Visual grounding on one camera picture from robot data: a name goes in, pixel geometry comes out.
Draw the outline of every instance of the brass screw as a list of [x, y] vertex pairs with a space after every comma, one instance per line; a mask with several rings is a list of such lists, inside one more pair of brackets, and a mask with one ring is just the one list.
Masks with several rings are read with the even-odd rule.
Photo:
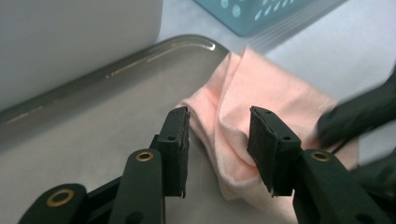
[[330, 157], [327, 154], [325, 154], [323, 152], [319, 152], [319, 151], [312, 152], [311, 157], [317, 161], [329, 161], [330, 160]]
[[138, 161], [149, 161], [154, 157], [154, 154], [151, 152], [140, 152], [139, 154], [136, 155], [136, 159]]
[[[66, 198], [64, 198], [60, 201], [55, 201], [55, 198], [61, 194], [67, 194]], [[59, 207], [61, 205], [64, 205], [64, 204], [70, 202], [70, 200], [72, 200], [74, 198], [74, 195], [75, 195], [75, 192], [72, 189], [60, 189], [60, 190], [56, 191], [55, 193], [53, 193], [47, 199], [47, 206], [48, 207]]]

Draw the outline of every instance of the pink cloth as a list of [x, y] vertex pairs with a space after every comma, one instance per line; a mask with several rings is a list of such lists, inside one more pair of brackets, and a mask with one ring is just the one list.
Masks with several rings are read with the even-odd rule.
[[[316, 147], [315, 125], [335, 101], [285, 72], [251, 49], [230, 53], [208, 82], [180, 105], [191, 112], [191, 127], [204, 143], [219, 187], [226, 199], [243, 198], [282, 217], [296, 218], [291, 197], [272, 198], [248, 155], [249, 109], [274, 111], [302, 139], [303, 148]], [[357, 162], [357, 141], [337, 153], [350, 168]]]

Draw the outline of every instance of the white container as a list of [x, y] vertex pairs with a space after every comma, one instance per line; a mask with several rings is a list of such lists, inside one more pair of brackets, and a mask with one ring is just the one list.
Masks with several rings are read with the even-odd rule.
[[153, 44], [162, 10], [163, 0], [1, 1], [0, 111]]

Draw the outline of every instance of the fabric fold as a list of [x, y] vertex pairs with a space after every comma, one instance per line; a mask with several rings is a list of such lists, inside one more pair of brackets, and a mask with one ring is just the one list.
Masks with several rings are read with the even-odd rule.
[[[203, 142], [226, 199], [242, 198], [261, 210], [296, 222], [291, 197], [272, 198], [248, 155], [250, 112], [255, 105], [275, 112], [301, 138], [317, 147], [315, 125], [336, 102], [252, 49], [230, 53], [207, 83], [184, 99], [191, 128]], [[357, 163], [354, 140], [337, 155], [346, 168]]]

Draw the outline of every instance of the gray tray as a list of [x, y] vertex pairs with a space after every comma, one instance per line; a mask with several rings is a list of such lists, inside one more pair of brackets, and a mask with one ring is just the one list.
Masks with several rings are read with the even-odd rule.
[[[44, 191], [91, 191], [149, 146], [169, 110], [206, 83], [228, 50], [180, 36], [0, 113], [0, 223], [16, 223]], [[280, 223], [225, 201], [205, 149], [191, 137], [187, 197], [166, 198], [167, 223]]]

